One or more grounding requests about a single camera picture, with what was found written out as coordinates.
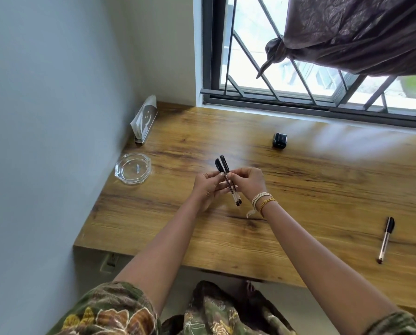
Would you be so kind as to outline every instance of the hand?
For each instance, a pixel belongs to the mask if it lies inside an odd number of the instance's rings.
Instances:
[[[230,171],[227,178],[233,180],[248,201],[252,201],[256,195],[266,192],[264,174],[259,168],[239,168]]]
[[[191,197],[200,204],[200,212],[207,210],[211,202],[220,194],[228,193],[229,188],[224,181],[224,174],[218,171],[200,173],[195,176]]]

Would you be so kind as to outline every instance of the clear glass dish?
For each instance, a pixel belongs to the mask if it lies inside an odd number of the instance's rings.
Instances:
[[[151,172],[151,159],[141,153],[124,154],[115,165],[115,176],[126,184],[143,183]]]

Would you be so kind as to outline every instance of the black small box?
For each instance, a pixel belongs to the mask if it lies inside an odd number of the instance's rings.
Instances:
[[[276,133],[273,136],[273,146],[275,148],[284,149],[287,146],[287,135]]]

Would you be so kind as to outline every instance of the ballpoint pen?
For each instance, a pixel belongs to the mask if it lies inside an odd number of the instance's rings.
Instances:
[[[216,159],[216,161],[214,161],[214,163],[216,164],[216,168],[217,168],[217,170],[218,170],[219,172],[221,172],[221,173],[223,173],[223,174],[224,174],[224,180],[225,180],[225,182],[227,183],[228,188],[230,189],[231,195],[233,195],[233,198],[234,198],[234,201],[235,201],[235,203],[236,203],[236,206],[238,206],[238,207],[239,207],[239,205],[240,205],[239,200],[238,200],[237,196],[235,195],[235,192],[234,192],[234,190],[233,190],[232,186],[230,185],[230,182],[229,182],[229,181],[228,181],[228,179],[227,179],[227,173],[226,173],[226,172],[225,172],[225,170],[222,168],[222,164],[221,164],[221,162],[220,162],[220,161],[219,161],[219,159],[217,158],[217,159]]]
[[[228,168],[228,164],[225,161],[225,157],[223,155],[221,155],[221,161],[222,161],[222,164],[224,165],[225,176],[226,176],[230,172],[230,169]],[[235,196],[236,196],[237,201],[239,201],[239,204],[242,204],[241,197],[239,196],[239,193],[236,190],[236,186],[234,185],[233,180],[230,180],[230,181],[231,181],[231,186],[233,187],[233,190],[236,193]]]
[[[383,237],[382,248],[380,249],[379,257],[376,259],[379,265],[383,263],[385,252],[386,252],[386,247],[388,246],[389,235],[393,232],[393,230],[394,230],[394,219],[392,217],[389,217],[388,220],[386,221],[385,236]]]

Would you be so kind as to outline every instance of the wall socket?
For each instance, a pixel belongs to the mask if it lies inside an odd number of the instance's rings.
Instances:
[[[107,253],[103,258],[103,263],[101,264],[99,271],[104,273],[113,273],[119,258],[119,254]]]

